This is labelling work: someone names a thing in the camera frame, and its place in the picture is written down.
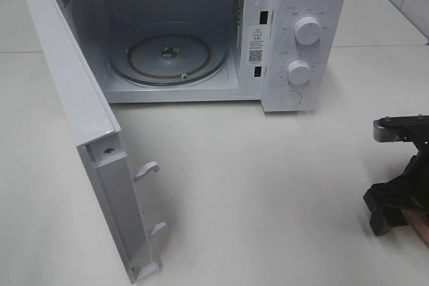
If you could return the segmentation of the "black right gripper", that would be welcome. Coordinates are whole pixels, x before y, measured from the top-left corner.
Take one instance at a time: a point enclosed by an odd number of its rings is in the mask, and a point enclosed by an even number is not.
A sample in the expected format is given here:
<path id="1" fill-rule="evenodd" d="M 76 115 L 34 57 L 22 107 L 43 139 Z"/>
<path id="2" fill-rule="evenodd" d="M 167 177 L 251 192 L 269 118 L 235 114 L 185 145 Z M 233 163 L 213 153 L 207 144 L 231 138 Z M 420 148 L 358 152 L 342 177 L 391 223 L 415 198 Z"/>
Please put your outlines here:
<path id="1" fill-rule="evenodd" d="M 428 214 L 428 143 L 418 148 L 402 174 L 402 180 L 373 184 L 363 196 L 375 236 L 408 226 L 404 211 Z"/>

